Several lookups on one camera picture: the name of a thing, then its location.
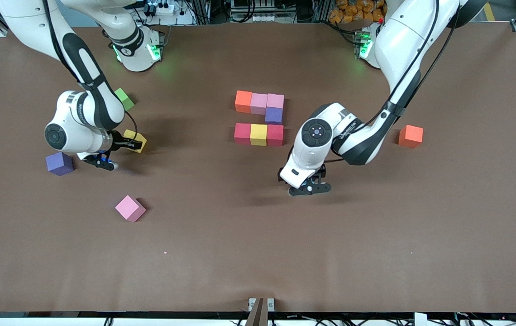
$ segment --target yellow cube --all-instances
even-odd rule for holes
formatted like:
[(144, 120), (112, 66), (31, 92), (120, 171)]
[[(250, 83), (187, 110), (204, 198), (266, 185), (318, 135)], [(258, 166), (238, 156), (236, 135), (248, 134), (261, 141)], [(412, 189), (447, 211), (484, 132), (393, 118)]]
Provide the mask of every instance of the yellow cube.
[[(129, 138), (129, 139), (133, 139), (134, 138), (134, 135), (135, 135), (135, 132), (133, 130), (129, 130), (129, 129), (126, 129), (125, 132), (123, 133), (123, 136), (125, 138)], [(138, 150), (132, 150), (132, 149), (128, 149), (130, 151), (135, 151), (135, 152), (138, 152), (138, 153), (141, 153), (143, 148), (146, 146), (146, 142), (148, 141), (147, 139), (145, 139), (145, 137), (140, 134), (138, 132), (138, 135), (136, 136), (135, 140), (139, 141), (139, 142), (142, 142), (142, 148), (141, 149), (138, 149)]]
[(250, 144), (254, 146), (266, 146), (266, 133), (268, 131), (268, 125), (256, 125), (250, 126)]

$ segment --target pink cube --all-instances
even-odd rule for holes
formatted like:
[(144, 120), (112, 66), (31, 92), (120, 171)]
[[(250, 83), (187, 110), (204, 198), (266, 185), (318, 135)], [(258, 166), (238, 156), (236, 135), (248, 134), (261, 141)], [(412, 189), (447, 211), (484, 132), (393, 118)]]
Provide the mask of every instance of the pink cube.
[(268, 95), (252, 93), (252, 100), (250, 101), (250, 113), (252, 114), (266, 114), (266, 104), (268, 103)]
[(129, 195), (125, 196), (123, 200), (115, 206), (115, 209), (128, 221), (137, 221), (146, 209), (137, 200), (131, 198)]
[(250, 145), (251, 124), (236, 124), (234, 129), (234, 141), (237, 144)]
[(277, 109), (282, 109), (282, 107), (284, 106), (284, 95), (269, 93), (266, 106), (267, 107), (275, 107)]

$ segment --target purple cube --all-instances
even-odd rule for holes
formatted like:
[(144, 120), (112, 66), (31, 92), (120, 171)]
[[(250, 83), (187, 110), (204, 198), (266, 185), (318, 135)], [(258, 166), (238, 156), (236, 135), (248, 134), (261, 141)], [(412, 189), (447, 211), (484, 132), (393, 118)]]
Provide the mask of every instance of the purple cube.
[(47, 161), (47, 170), (50, 173), (61, 176), (73, 172), (73, 160), (61, 151), (47, 156), (45, 161)]
[(282, 124), (282, 109), (277, 107), (266, 108), (266, 118), (264, 123), (267, 125), (281, 125)]
[(266, 107), (277, 107), (283, 109), (284, 107), (284, 95), (279, 94), (268, 94), (268, 101)]

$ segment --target red cube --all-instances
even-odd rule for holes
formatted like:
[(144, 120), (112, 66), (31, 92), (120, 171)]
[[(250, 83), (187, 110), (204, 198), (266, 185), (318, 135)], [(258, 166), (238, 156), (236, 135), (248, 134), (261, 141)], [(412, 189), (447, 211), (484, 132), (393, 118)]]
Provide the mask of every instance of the red cube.
[(283, 125), (268, 125), (268, 130), (266, 132), (266, 146), (282, 146), (283, 138)]

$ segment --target power strip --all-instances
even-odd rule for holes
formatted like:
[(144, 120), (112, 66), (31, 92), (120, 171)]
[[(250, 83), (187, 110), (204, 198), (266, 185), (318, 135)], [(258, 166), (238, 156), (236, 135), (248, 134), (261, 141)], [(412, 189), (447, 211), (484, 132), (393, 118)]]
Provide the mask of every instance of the power strip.
[(169, 5), (167, 8), (161, 7), (157, 8), (157, 11), (155, 12), (155, 15), (159, 16), (173, 16), (173, 9), (175, 9), (174, 5)]

